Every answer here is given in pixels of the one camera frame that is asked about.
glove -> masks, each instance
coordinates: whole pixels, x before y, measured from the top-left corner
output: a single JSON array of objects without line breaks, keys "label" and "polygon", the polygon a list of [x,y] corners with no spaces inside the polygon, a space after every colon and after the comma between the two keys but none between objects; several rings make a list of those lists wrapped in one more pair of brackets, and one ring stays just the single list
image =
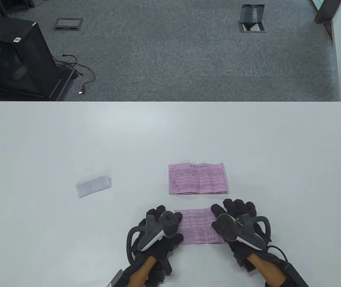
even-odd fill
[{"label": "glove", "polygon": [[[160,218],[160,216],[165,212],[165,206],[160,205],[157,209],[149,210],[146,215],[153,215],[156,221]],[[182,214],[180,212],[175,213],[179,222],[182,220]],[[140,223],[139,226],[144,226],[146,224],[146,218],[144,218]],[[131,252],[135,256],[135,262],[129,266],[124,273],[128,276],[135,273],[140,267],[146,262],[149,256],[155,257],[157,262],[161,265],[164,269],[165,273],[169,275],[172,272],[172,267],[169,264],[167,259],[167,254],[173,250],[176,245],[179,245],[183,240],[184,236],[180,233],[176,234],[172,238],[163,237],[161,240],[157,240],[151,247],[149,247],[145,251],[138,250],[138,243],[143,238],[144,232],[140,232],[138,238],[135,240],[131,247]]]},{"label": "glove", "polygon": [[[255,205],[252,202],[247,202],[246,204],[241,199],[236,199],[234,202],[231,199],[224,200],[224,207],[227,211],[225,211],[220,205],[214,204],[211,206],[211,211],[214,213],[216,217],[219,215],[226,213],[237,219],[241,223],[241,215],[248,213],[251,217],[255,217],[257,215],[257,211],[255,209]],[[212,227],[215,231],[216,221],[212,222]],[[266,245],[271,242],[271,239],[268,238],[265,233],[262,231],[262,228],[258,223],[253,225],[254,231],[258,234],[263,241],[265,241]],[[230,249],[233,251],[234,257],[237,259],[237,262],[240,266],[244,266],[248,272],[254,270],[255,267],[251,264],[246,258],[249,257],[253,253],[266,252],[266,251],[256,251],[245,243],[234,241],[228,242]]]}]

pink form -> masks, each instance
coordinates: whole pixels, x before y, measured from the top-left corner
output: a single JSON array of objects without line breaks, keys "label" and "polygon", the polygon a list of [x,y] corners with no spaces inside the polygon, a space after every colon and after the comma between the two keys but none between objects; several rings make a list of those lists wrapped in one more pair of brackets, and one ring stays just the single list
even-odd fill
[{"label": "pink form", "polygon": [[216,217],[210,208],[175,210],[182,213],[179,233],[184,235],[181,244],[222,244],[224,239],[212,228]]},{"label": "pink form", "polygon": [[169,194],[226,193],[224,164],[169,165]]}]

power cord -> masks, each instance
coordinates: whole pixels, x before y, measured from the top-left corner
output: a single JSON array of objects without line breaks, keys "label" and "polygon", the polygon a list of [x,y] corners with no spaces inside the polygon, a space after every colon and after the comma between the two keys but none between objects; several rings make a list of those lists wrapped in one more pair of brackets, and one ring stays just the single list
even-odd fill
[{"label": "power cord", "polygon": [[267,248],[267,250],[269,250],[269,248],[275,248],[275,249],[277,249],[277,250],[283,255],[283,257],[285,258],[285,261],[286,261],[286,262],[289,262],[288,259],[287,259],[287,257],[286,257],[286,255],[283,253],[283,251],[282,251],[279,247],[274,246],[274,245],[269,245],[269,246],[267,246],[266,248]]},{"label": "power cord", "polygon": [[72,69],[75,71],[75,73],[77,73],[78,75],[81,75],[81,76],[83,76],[83,73],[80,73],[80,72],[75,68],[76,65],[79,65],[79,66],[81,66],[81,67],[87,68],[88,70],[91,71],[91,73],[92,73],[92,75],[93,75],[93,79],[92,79],[91,81],[87,81],[87,82],[83,83],[83,84],[82,84],[82,88],[81,88],[80,91],[79,91],[79,94],[85,94],[85,93],[86,93],[86,87],[85,87],[85,85],[86,85],[86,84],[89,84],[89,83],[92,83],[92,82],[95,82],[95,80],[96,80],[96,75],[95,75],[94,71],[92,71],[91,68],[89,68],[89,67],[87,67],[87,66],[85,66],[85,65],[79,64],[79,63],[78,63],[78,58],[77,58],[76,56],[74,56],[74,55],[71,55],[71,54],[63,54],[62,57],[73,57],[73,58],[75,58],[75,62],[61,61],[61,60],[56,59],[54,56],[52,56],[52,58],[53,58],[54,61],[55,61],[56,66],[59,67],[59,68],[72,68]]}]

white card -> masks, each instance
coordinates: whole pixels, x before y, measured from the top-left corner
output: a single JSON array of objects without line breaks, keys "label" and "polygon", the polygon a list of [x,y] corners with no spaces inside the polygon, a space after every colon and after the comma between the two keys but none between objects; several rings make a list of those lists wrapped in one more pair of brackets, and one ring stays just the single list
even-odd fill
[{"label": "white card", "polygon": [[111,182],[109,181],[108,175],[98,176],[97,178],[84,181],[82,183],[77,183],[75,185],[78,191],[78,196],[83,197],[91,193],[98,192],[100,190],[105,190],[111,187]]}]

white table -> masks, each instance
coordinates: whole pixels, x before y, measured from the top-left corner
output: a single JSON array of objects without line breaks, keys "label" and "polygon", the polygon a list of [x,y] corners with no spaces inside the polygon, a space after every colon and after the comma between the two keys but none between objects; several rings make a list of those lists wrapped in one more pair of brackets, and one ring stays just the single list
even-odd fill
[{"label": "white table", "polygon": [[[223,162],[228,195],[168,194]],[[108,170],[112,187],[78,198]],[[105,287],[145,212],[253,201],[310,287],[341,286],[341,103],[1,103],[0,286]],[[164,286],[262,287],[227,245],[180,246]]]}]

